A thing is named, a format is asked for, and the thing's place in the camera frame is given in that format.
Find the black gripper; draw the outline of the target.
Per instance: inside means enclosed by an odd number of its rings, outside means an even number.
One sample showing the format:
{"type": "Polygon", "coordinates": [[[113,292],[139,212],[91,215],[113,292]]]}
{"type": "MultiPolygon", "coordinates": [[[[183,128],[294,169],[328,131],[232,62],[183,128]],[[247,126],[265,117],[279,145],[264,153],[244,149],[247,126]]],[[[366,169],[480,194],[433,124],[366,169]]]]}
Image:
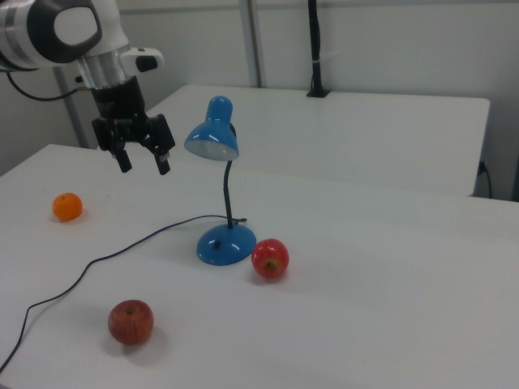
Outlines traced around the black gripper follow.
{"type": "Polygon", "coordinates": [[[99,110],[92,127],[101,150],[113,154],[121,171],[127,173],[132,165],[124,147],[138,143],[154,153],[159,174],[166,175],[175,140],[164,115],[146,114],[137,78],[111,88],[93,89],[92,96],[99,110]]]}

